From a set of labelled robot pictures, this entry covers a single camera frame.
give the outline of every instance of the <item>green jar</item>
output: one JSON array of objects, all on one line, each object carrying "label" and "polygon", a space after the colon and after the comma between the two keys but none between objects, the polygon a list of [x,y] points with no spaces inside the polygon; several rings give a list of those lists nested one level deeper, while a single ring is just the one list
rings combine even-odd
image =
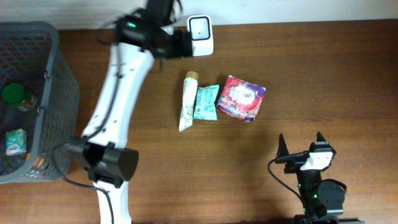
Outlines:
[{"label": "green jar", "polygon": [[37,98],[19,83],[11,83],[4,87],[2,98],[23,112],[32,110],[37,104]]}]

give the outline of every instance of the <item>small box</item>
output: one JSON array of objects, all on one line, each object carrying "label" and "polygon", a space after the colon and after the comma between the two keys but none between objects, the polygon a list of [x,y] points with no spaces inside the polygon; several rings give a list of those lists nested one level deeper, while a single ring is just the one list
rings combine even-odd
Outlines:
[{"label": "small box", "polygon": [[217,109],[243,121],[254,121],[266,89],[229,76],[218,100]]},{"label": "small box", "polygon": [[6,133],[6,154],[15,156],[26,152],[26,131],[23,129]]}]

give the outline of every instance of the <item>robotic arm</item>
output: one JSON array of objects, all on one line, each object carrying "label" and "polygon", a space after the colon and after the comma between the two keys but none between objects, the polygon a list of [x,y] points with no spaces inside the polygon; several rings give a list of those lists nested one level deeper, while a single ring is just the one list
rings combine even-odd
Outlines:
[{"label": "robotic arm", "polygon": [[87,141],[68,146],[94,186],[108,193],[110,202],[98,192],[101,224],[132,223],[128,185],[139,154],[126,145],[142,82],[155,58],[192,56],[190,32],[168,35],[161,29],[175,21],[173,5],[174,0],[149,0],[145,9],[116,22],[116,42],[111,47],[108,74],[94,114],[83,131],[82,139]]},{"label": "robotic arm", "polygon": [[[289,154],[282,134],[279,136],[277,157],[268,164],[268,171],[280,184],[293,192],[302,202],[305,215],[296,215],[295,224],[339,224],[338,216],[343,214],[343,203],[347,186],[333,180],[322,180],[321,172],[331,167],[336,151],[329,142],[317,133],[317,141],[311,143],[308,151]],[[296,174],[299,194],[281,182],[270,169],[271,164],[285,164],[285,174]],[[361,221],[340,223],[363,224]]]}]

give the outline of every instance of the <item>green lid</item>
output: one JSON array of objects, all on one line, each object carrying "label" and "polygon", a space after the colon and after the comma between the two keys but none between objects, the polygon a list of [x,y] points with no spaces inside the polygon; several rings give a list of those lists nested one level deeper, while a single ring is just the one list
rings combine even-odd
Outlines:
[{"label": "green lid", "polygon": [[19,83],[11,83],[2,90],[2,98],[12,105],[18,105],[26,99],[27,91]]}]

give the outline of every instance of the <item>green led light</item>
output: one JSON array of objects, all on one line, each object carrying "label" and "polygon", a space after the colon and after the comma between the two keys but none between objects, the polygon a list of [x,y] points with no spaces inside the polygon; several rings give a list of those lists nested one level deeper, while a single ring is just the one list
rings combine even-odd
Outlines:
[{"label": "green led light", "polygon": [[127,22],[127,26],[129,26],[129,27],[133,27],[133,28],[136,28],[136,25],[135,25],[135,24],[133,24],[132,22]]}]

